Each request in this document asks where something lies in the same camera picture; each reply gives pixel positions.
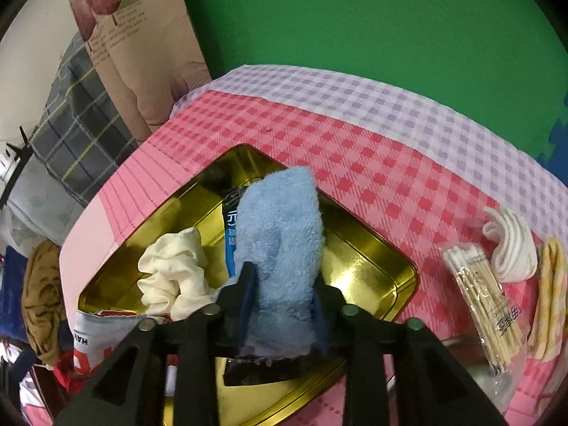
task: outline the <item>cream cloth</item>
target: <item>cream cloth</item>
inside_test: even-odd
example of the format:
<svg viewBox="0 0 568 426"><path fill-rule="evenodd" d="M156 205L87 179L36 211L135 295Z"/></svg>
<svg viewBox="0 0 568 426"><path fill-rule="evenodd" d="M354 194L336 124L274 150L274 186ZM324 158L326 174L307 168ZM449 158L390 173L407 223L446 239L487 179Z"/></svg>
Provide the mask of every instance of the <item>cream cloth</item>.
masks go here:
<svg viewBox="0 0 568 426"><path fill-rule="evenodd" d="M498 244L491 257L496 279L505 283L531 278L536 272L538 259L526 219L509 208L497 211L485 207L484 211L493 220L484 225L483 233Z"/></svg>
<svg viewBox="0 0 568 426"><path fill-rule="evenodd" d="M205 266L207 258L197 228L161 236L138 261L138 270L151 274L138 281L142 304L148 306L146 312L182 320L212 303L214 290L205 278Z"/></svg>

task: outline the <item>metal screw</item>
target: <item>metal screw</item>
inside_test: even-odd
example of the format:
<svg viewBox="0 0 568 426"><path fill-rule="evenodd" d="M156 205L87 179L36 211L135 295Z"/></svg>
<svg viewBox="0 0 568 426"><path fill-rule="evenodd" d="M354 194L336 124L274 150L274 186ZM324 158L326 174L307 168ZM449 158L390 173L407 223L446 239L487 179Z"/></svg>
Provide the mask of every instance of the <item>metal screw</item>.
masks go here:
<svg viewBox="0 0 568 426"><path fill-rule="evenodd" d="M407 324L408 328L410 328L411 330L422 330L424 328L424 322L422 322L417 317L410 317L406 321L406 324Z"/></svg>
<svg viewBox="0 0 568 426"><path fill-rule="evenodd" d="M348 317L353 317L359 313L359 307L354 304L346 304L342 307L342 314Z"/></svg>
<svg viewBox="0 0 568 426"><path fill-rule="evenodd" d="M138 328L143 332L148 332L155 327L155 320L153 318L145 318L138 324Z"/></svg>
<svg viewBox="0 0 568 426"><path fill-rule="evenodd" d="M219 304L211 303L211 304L207 304L207 305L203 308L203 313L204 313L205 315L215 315L215 314L217 314L220 310L221 310L221 308L219 307Z"/></svg>

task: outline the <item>blue towel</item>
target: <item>blue towel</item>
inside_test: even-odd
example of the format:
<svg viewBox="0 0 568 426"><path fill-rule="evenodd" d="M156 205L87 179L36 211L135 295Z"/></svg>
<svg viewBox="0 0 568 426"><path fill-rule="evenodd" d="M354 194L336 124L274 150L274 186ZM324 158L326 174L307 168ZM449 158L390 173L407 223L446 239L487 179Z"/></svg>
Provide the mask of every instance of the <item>blue towel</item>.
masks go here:
<svg viewBox="0 0 568 426"><path fill-rule="evenodd" d="M297 357L315 342L313 282L324 243L311 171L294 167L252 184L238 207L235 269L257 266L258 300L241 355Z"/></svg>

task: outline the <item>pink checkered tablecloth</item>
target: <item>pink checkered tablecloth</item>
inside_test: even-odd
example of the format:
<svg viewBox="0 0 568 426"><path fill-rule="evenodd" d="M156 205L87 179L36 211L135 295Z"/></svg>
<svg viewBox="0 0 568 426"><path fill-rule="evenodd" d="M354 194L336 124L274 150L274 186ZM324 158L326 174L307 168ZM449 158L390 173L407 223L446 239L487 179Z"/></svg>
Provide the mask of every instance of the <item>pink checkered tablecloth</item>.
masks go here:
<svg viewBox="0 0 568 426"><path fill-rule="evenodd" d="M61 252L67 315L104 260L161 203L216 157L246 142L287 166L309 166L317 185L410 256L417 316L444 339L472 330L437 245L484 243L484 206L523 214L536 239L568 244L568 189L535 160L465 116L401 88L342 73L243 66L182 99L171 119L109 179ZM90 239L97 238L93 245ZM535 279L507 285L532 321ZM535 422L556 362L529 361L506 414ZM343 381L286 421L342 422Z"/></svg>

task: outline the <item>plaid blanket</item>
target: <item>plaid blanket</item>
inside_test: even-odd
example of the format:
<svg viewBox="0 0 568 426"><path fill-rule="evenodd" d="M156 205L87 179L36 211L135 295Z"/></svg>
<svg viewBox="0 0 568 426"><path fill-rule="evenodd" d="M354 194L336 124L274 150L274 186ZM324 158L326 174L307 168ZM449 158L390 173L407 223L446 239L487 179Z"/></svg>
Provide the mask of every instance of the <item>plaid blanket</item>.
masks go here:
<svg viewBox="0 0 568 426"><path fill-rule="evenodd" d="M39 161L83 206L138 147L79 34L63 56L30 142Z"/></svg>

